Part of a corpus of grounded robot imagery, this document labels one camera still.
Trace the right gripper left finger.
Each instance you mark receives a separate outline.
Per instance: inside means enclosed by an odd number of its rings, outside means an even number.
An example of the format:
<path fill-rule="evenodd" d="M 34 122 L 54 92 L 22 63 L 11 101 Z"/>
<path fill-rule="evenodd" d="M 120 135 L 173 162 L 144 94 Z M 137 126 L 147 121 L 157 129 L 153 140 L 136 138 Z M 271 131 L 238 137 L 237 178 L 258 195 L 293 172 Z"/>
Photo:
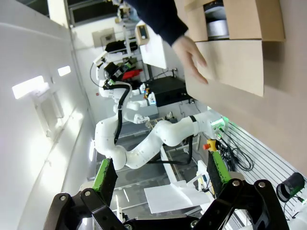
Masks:
<path fill-rule="evenodd" d="M 101 230 L 125 229 L 109 207 L 117 178 L 113 160 L 104 159 L 92 186 L 74 196 L 54 196 L 43 229 L 77 230 L 85 218 L 93 218 Z"/>

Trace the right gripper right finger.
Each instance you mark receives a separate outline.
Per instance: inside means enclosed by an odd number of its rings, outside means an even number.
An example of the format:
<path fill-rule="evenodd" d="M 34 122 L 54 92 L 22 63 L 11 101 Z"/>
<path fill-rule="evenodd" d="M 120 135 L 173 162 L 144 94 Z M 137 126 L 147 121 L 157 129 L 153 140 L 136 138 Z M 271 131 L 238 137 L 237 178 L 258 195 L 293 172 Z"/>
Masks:
<path fill-rule="evenodd" d="M 232 178 L 218 151 L 209 153 L 207 173 L 216 199 L 200 218 L 200 230 L 221 230 L 236 209 L 247 212 L 254 230 L 289 229 L 270 181 L 262 179 L 249 184 Z"/>

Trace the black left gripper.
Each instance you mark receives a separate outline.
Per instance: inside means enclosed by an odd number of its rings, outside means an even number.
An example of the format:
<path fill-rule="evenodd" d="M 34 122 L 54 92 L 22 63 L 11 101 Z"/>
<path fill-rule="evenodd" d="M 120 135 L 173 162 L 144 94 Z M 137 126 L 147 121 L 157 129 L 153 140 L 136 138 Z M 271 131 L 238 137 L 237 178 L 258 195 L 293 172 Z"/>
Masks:
<path fill-rule="evenodd" d="M 117 89 L 118 86 L 114 81 L 119 81 L 122 79 L 122 72 L 127 72 L 135 66 L 135 62 L 126 60 L 122 63 L 121 66 L 115 65 L 113 62 L 108 63 L 105 66 L 106 79 L 104 81 L 103 89 L 104 90 L 114 90 Z"/>

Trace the person's left hand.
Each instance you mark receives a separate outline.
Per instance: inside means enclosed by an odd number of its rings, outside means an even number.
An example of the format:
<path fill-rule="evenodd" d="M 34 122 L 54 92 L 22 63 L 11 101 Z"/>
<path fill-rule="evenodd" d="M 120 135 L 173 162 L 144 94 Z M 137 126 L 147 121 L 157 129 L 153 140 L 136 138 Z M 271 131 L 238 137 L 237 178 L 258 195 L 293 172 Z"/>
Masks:
<path fill-rule="evenodd" d="M 193 77 L 201 83 L 208 84 L 208 81 L 198 71 L 194 61 L 203 67 L 207 67 L 207 62 L 196 44 L 188 36 L 182 35 L 172 45 L 174 52 L 179 58 L 185 72 L 185 78 Z"/>

